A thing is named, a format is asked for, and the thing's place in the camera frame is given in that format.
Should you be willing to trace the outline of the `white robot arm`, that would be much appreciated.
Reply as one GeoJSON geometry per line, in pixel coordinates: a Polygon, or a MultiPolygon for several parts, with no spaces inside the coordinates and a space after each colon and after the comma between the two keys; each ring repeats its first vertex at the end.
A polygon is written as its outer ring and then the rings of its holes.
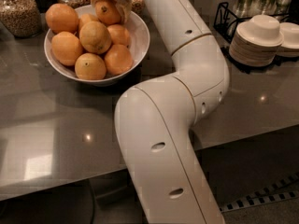
{"type": "Polygon", "coordinates": [[[134,85],[117,102],[125,165],[149,224],[225,224],[189,130],[221,103],[228,65],[189,0],[144,1],[175,70],[134,85]]]}

